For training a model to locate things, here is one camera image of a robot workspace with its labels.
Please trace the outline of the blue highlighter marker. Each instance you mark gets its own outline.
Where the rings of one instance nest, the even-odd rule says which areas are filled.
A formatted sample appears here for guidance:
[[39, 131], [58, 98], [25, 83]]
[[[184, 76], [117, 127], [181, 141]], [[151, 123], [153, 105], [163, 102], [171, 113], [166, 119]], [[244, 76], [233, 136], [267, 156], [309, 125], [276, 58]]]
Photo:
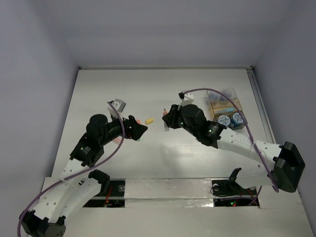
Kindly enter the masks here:
[[232, 113], [234, 112], [234, 107], [230, 107], [230, 108], [225, 108], [223, 110], [219, 110], [217, 113], [219, 114], [226, 114], [226, 113]]

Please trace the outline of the blue patterned tape roll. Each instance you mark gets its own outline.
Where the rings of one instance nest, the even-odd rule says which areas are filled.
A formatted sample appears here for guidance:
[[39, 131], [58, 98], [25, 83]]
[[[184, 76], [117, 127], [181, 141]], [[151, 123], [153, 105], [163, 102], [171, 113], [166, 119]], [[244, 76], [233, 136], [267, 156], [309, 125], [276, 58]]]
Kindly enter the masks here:
[[231, 122], [233, 124], [233, 127], [244, 126], [244, 120], [240, 113], [234, 113], [232, 115]]

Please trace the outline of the clear jar purple lid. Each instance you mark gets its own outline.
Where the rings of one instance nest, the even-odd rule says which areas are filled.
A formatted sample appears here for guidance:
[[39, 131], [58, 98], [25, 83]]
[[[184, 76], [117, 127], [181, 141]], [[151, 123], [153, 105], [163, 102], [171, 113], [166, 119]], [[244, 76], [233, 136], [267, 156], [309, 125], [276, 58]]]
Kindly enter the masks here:
[[228, 98], [232, 99], [233, 98], [233, 93], [229, 89], [223, 89], [220, 91], [221, 93], [217, 92], [212, 92], [209, 95], [209, 98], [211, 101], [226, 101]]

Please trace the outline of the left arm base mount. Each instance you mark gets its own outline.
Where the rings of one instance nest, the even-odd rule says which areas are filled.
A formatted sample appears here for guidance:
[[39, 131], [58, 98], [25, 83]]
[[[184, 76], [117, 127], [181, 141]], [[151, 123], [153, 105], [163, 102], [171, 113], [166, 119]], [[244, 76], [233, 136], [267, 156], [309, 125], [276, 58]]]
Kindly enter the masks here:
[[125, 207], [125, 180], [111, 180], [106, 193], [99, 193], [90, 199], [84, 207], [87, 208], [123, 208]]

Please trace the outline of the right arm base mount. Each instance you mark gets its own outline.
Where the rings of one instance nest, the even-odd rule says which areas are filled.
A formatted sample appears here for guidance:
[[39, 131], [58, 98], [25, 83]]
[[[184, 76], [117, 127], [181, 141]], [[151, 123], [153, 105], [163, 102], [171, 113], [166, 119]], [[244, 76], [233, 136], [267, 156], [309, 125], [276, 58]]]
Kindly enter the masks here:
[[210, 193], [215, 207], [260, 206], [256, 188], [244, 189], [236, 183], [240, 171], [241, 168], [236, 168], [229, 178], [212, 180]]

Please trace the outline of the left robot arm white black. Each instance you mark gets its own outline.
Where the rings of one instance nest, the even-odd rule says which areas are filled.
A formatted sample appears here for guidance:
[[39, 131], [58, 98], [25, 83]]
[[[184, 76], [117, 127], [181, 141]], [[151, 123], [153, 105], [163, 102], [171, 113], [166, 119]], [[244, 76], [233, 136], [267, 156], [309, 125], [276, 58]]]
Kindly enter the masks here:
[[43, 195], [33, 208], [27, 208], [21, 226], [32, 237], [61, 237], [69, 220], [94, 196], [104, 195], [110, 186], [110, 176], [94, 169], [104, 154], [104, 146], [119, 136], [139, 140], [147, 131], [134, 116], [120, 121], [105, 115], [93, 115], [86, 126], [70, 159], [63, 169], [58, 184]]

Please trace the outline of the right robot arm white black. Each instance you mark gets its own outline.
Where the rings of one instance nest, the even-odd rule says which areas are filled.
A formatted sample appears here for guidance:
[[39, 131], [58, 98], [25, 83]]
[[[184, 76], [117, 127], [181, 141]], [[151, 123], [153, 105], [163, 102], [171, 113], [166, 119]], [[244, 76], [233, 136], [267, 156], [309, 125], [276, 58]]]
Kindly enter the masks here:
[[206, 119], [202, 109], [194, 104], [172, 105], [162, 116], [168, 128], [182, 128], [205, 146], [229, 151], [259, 163], [252, 171], [235, 168], [227, 181], [228, 190], [238, 194], [252, 186], [272, 186], [294, 193], [305, 169], [305, 162], [295, 144], [283, 145], [253, 141], [219, 123]]

